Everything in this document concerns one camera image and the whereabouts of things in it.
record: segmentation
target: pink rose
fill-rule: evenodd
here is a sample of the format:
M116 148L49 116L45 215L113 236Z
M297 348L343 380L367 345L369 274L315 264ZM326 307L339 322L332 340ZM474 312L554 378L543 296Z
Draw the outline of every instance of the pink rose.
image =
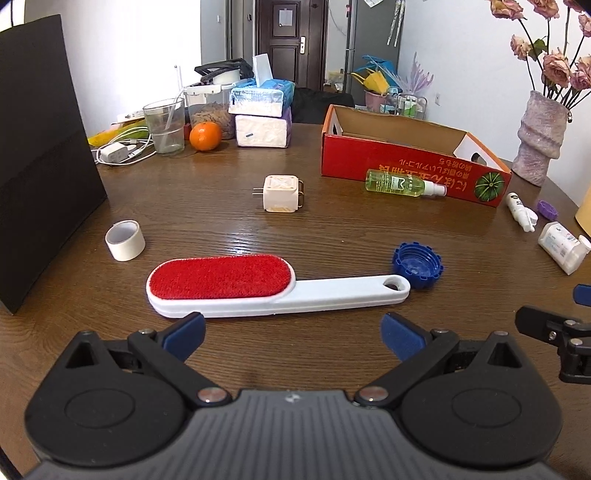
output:
M560 49L558 53L544 55L544 76L561 87L569 86L570 68L568 61L562 55Z
M583 7L581 7L576 1L574 0L562 0L564 2L564 4L569 7L572 8L573 10L579 12L580 14L583 13Z
M591 78L591 56L581 57L577 62L577 70L585 72Z
M584 37L591 37L591 17L588 15L579 15L579 26Z
M511 50L518 59L527 61L527 56L531 51L531 43L524 38L513 35L511 37Z
M527 0L534 6L534 12L544 18L559 18L556 0Z
M491 0L491 12L497 18L525 18L522 11L523 8L515 0Z
M591 79L584 71L577 70L570 76L570 84L575 90L586 90L591 88Z

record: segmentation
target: white paper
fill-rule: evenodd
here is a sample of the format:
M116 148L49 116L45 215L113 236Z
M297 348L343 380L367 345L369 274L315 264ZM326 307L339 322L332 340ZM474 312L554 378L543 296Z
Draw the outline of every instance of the white paper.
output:
M255 71L256 86L258 87L260 87L267 80L271 80L273 78L271 64L269 63L269 55L266 53L253 56L252 69Z
M293 25L293 12L292 10L279 10L279 26L290 27Z
M384 0L365 0L365 3L369 5L369 7L375 7L377 4L382 3Z

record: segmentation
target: doorway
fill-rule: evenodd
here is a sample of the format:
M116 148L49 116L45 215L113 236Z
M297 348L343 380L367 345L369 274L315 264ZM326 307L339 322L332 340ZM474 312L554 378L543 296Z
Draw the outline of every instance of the doorway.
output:
M256 0L257 53L276 79L320 90L324 82L327 0Z

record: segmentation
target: red cardboard box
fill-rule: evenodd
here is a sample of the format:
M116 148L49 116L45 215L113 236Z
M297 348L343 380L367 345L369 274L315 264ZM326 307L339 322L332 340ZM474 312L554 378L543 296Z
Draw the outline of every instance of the red cardboard box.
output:
M511 171L474 135L397 115L331 105L322 129L322 175L363 180L367 171L411 173L447 196L496 207Z

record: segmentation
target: green liquid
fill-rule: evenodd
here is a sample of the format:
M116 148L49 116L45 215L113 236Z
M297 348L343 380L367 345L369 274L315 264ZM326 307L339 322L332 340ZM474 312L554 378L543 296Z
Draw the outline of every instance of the green liquid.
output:
M419 197L425 191L425 182L415 175L368 170L365 177L365 188L370 192L396 193L409 197Z

